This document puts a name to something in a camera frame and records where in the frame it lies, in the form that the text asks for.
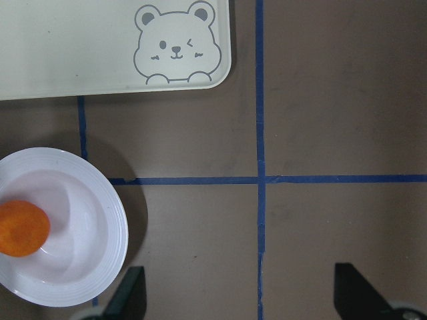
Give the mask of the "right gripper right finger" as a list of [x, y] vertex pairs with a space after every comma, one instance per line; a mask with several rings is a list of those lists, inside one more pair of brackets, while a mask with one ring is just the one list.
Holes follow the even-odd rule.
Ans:
[[334, 307], [341, 319], [387, 319], [390, 304], [351, 263], [334, 267]]

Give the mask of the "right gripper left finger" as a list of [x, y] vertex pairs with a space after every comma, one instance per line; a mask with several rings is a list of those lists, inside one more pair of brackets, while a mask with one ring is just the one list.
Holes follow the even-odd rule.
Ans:
[[143, 319], [147, 309], [145, 269], [130, 267], [103, 311], [103, 319]]

